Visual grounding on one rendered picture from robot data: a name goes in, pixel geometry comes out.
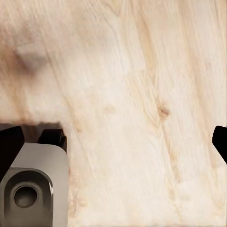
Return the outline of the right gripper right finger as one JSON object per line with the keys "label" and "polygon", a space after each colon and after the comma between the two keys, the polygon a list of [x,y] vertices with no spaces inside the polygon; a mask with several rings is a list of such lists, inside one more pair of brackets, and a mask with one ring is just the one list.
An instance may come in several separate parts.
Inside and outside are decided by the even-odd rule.
{"label": "right gripper right finger", "polygon": [[227,128],[222,126],[216,126],[212,143],[224,159],[227,164]]}

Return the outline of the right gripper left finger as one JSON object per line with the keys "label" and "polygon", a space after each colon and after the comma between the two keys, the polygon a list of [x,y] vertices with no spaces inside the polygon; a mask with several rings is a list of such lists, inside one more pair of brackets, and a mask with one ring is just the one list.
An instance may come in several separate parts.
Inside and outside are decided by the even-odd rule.
{"label": "right gripper left finger", "polygon": [[25,144],[20,126],[0,131],[0,182]]}

